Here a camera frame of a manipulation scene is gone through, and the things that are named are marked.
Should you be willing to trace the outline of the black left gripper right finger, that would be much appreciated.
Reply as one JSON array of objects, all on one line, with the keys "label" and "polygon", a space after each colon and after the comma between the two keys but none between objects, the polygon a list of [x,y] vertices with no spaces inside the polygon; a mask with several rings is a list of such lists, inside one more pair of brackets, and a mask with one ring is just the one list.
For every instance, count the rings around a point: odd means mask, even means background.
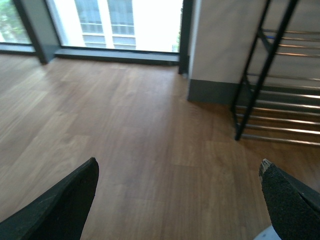
[{"label": "black left gripper right finger", "polygon": [[259,179],[272,227],[282,240],[320,238],[320,193],[268,159]]}]

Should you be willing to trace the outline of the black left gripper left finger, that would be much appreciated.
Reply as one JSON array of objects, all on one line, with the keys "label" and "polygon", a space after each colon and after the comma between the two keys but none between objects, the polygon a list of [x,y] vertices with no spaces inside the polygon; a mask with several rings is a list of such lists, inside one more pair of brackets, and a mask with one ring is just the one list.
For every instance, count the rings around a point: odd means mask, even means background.
[{"label": "black left gripper left finger", "polygon": [[91,157],[0,224],[2,240],[79,240],[96,195],[99,165]]}]

